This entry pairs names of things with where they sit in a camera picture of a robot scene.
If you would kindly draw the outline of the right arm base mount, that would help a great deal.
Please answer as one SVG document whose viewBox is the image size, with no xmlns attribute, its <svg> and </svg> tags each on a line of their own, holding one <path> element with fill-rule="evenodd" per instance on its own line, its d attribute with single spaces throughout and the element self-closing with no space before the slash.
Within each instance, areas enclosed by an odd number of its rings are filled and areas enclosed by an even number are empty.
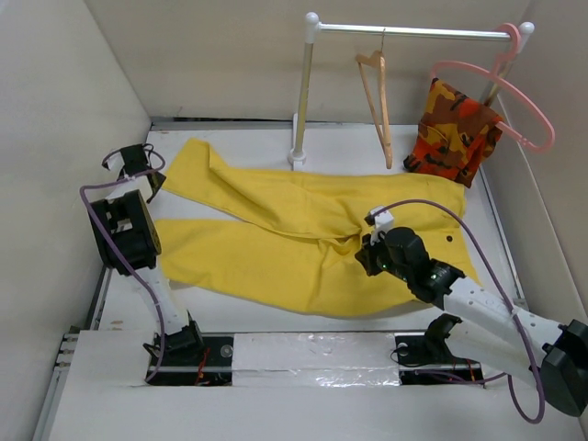
<svg viewBox="0 0 588 441">
<path fill-rule="evenodd" d="M 402 386 L 438 385 L 483 380 L 481 365 L 449 353 L 436 352 L 427 345 L 423 333 L 394 335 L 390 359 L 399 367 Z"/>
</svg>

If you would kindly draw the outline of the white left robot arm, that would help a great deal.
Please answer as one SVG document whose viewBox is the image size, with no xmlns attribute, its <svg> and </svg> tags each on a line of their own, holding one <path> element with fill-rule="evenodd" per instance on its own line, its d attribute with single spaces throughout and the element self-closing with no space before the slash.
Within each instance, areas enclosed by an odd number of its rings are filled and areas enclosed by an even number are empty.
<svg viewBox="0 0 588 441">
<path fill-rule="evenodd" d="M 109 153 L 102 166 L 119 166 L 117 180 L 80 188 L 100 258 L 141 294 L 158 328 L 145 346 L 157 364 L 195 364 L 204 356 L 205 343 L 159 265 L 162 245 L 148 207 L 165 181 L 164 158 L 150 143 L 140 143 Z"/>
</svg>

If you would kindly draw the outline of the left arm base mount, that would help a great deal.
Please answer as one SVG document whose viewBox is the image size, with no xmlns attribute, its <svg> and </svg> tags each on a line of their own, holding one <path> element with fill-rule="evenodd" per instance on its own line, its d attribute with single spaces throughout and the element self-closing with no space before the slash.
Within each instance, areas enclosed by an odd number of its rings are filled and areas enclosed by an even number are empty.
<svg viewBox="0 0 588 441">
<path fill-rule="evenodd" d="M 146 372 L 152 386 L 224 387 L 232 385 L 233 334 L 204 334 L 204 348 L 200 352 L 164 355 L 156 368 L 157 345 L 144 344 L 150 355 Z"/>
</svg>

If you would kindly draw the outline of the yellow trousers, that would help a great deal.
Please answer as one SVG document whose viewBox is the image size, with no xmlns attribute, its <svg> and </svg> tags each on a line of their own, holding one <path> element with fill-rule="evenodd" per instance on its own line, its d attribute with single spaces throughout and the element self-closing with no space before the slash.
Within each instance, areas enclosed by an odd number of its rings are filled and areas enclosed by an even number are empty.
<svg viewBox="0 0 588 441">
<path fill-rule="evenodd" d="M 227 214 L 160 219 L 167 278 L 288 311 L 370 315 L 413 299 L 392 276 L 370 277 L 356 258 L 371 209 L 392 205 L 427 252 L 474 277 L 458 225 L 463 186 L 432 175 L 317 175 L 227 165 L 210 144 L 188 141 L 164 189 Z"/>
</svg>

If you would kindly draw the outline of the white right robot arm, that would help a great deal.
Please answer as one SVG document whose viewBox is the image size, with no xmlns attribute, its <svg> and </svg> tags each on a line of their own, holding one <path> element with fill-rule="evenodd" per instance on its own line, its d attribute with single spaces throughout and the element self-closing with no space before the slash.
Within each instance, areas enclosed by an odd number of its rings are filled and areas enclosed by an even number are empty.
<svg viewBox="0 0 588 441">
<path fill-rule="evenodd" d="M 366 234 L 356 260 L 369 276 L 404 282 L 442 314 L 426 330 L 424 350 L 437 362 L 467 358 L 541 386 L 545 401 L 579 417 L 587 407 L 587 326 L 535 315 L 485 290 L 458 268 L 429 256 L 410 228 Z"/>
</svg>

